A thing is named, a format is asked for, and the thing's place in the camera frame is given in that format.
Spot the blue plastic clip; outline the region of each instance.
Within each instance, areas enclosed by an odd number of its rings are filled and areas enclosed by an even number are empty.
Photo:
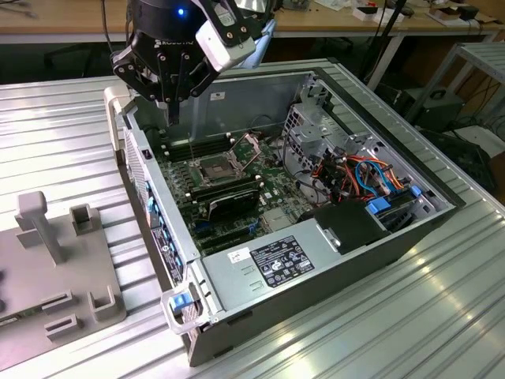
[[[368,202],[368,210],[373,214],[377,214],[384,209],[388,209],[391,207],[391,204],[387,202],[386,199],[383,197],[377,197],[376,199],[373,199]]]

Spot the power supply label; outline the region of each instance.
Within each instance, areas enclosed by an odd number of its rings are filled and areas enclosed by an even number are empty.
[[[253,250],[251,256],[272,288],[314,269],[293,235]]]

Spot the motherboard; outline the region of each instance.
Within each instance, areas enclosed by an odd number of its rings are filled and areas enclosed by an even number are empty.
[[[156,156],[203,255],[288,227],[318,202],[316,195],[307,198],[286,173],[278,138],[261,132],[227,138],[230,148],[225,152],[204,155],[216,145],[222,150],[222,139],[206,141],[206,147],[188,143],[166,148]]]

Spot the slotted aluminum surface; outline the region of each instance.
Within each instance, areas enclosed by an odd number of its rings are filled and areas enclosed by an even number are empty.
[[[13,226],[15,195],[35,188],[45,190],[50,215],[82,202],[97,207],[129,312],[122,323],[3,376],[505,377],[503,207],[341,66],[319,60],[260,70],[314,62],[447,182],[466,208],[399,262],[190,368],[181,339],[166,326],[159,285],[114,165],[102,90],[116,80],[1,87],[0,228]],[[344,107],[335,113],[359,129]]]
[[[456,54],[500,83],[505,82],[505,43],[462,43]]]

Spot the black power cable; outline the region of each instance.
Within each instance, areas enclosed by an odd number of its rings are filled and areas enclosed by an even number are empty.
[[[375,61],[375,57],[379,57],[382,54],[382,51],[385,51],[385,46],[387,45],[387,38],[389,35],[389,32],[393,28],[393,25],[395,24],[396,20],[398,19],[398,15],[402,11],[403,6],[405,5],[406,0],[398,0],[396,3],[395,11],[391,15],[391,18],[387,22],[386,28],[382,32],[381,36],[379,39],[375,38],[372,41],[372,46],[368,50],[367,54],[365,55],[365,58],[363,59],[363,65],[360,69],[359,72],[359,79],[363,81],[365,79],[365,76],[367,75],[369,67],[372,65],[372,62]]]
[[[105,0],[101,0],[100,5],[102,6],[102,26],[103,26],[103,34],[105,35],[105,39],[107,40],[107,45],[109,45],[110,53],[114,53],[112,50],[112,42],[109,38],[109,31],[107,30],[107,15],[105,14]]]

